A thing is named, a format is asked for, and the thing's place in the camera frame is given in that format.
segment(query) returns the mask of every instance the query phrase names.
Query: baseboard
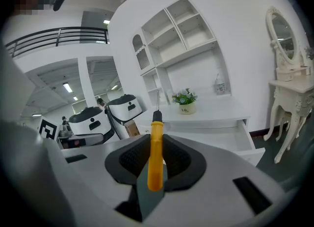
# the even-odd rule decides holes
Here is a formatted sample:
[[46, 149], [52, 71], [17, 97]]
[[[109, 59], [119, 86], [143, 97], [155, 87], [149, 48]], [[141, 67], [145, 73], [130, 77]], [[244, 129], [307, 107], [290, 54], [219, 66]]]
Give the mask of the baseboard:
[[[306, 120], [308, 120], [308, 119], [311, 117], [311, 114], [312, 114], [312, 113], [310, 113], [310, 114], [307, 116]], [[284, 124], [283, 130], [286, 130], [286, 126], [287, 126], [287, 123]], [[278, 125], [278, 126], [275, 126], [273, 133], [278, 132], [279, 129], [280, 129], [280, 126], [279, 126], [279, 125]], [[266, 129], [262, 129], [262, 130], [252, 131], [252, 132], [250, 132], [250, 135], [251, 135], [251, 137], [257, 137], [257, 136], [266, 135], [268, 132], [269, 132], [269, 128], [266, 128]]]

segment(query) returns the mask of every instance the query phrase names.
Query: white pillar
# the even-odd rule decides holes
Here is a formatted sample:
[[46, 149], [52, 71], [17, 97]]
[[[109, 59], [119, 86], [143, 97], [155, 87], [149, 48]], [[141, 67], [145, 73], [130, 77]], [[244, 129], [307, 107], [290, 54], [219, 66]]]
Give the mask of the white pillar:
[[80, 83], [82, 85], [83, 93], [88, 107], [97, 107], [97, 102], [90, 82], [87, 61], [85, 57], [78, 58], [78, 72]]

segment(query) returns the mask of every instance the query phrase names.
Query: brown cardboard box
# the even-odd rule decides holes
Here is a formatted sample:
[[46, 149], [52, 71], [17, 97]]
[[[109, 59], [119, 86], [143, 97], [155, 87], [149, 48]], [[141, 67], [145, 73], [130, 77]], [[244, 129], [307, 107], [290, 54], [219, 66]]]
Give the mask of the brown cardboard box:
[[135, 124], [135, 121], [130, 120], [127, 123], [125, 123], [124, 126], [126, 127], [127, 133], [129, 134], [130, 137], [140, 135]]

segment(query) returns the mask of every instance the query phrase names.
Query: ornate mirror frame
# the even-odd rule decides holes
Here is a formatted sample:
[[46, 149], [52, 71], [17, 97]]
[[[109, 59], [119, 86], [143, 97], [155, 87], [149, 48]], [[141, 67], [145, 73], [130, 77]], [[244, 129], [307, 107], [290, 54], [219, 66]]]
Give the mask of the ornate mirror frame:
[[[272, 15], [273, 14], [281, 16], [286, 21], [286, 25], [288, 26], [288, 29], [290, 29], [290, 33], [291, 33], [291, 37], [292, 37], [292, 41], [293, 41], [293, 47], [294, 47], [294, 55], [293, 55], [292, 59], [290, 59], [286, 55], [280, 42], [278, 41], [278, 37], [277, 37], [276, 31], [275, 31], [275, 28], [274, 28], [274, 25], [272, 22]], [[266, 21], [267, 21], [267, 26], [268, 26], [270, 35], [272, 37], [271, 44], [273, 45], [273, 47], [276, 51], [277, 68], [281, 69], [281, 70], [288, 70], [291, 68], [300, 68], [300, 66], [304, 64], [303, 57], [302, 57], [298, 42], [295, 39], [293, 30], [291, 29], [287, 20], [284, 18], [284, 16], [280, 13], [280, 11], [278, 9], [276, 9], [275, 7], [272, 6], [267, 11]]]

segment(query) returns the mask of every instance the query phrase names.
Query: open drawer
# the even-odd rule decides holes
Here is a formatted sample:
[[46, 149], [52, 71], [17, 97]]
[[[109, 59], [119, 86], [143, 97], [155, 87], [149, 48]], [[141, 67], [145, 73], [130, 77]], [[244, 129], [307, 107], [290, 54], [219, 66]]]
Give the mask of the open drawer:
[[[141, 134], [151, 133], [151, 126], [137, 125], [137, 128]], [[239, 120], [235, 127], [225, 128], [191, 128], [167, 125], [164, 127], [163, 133], [232, 151], [254, 166], [258, 164], [265, 153], [265, 148], [255, 149], [243, 120]]]

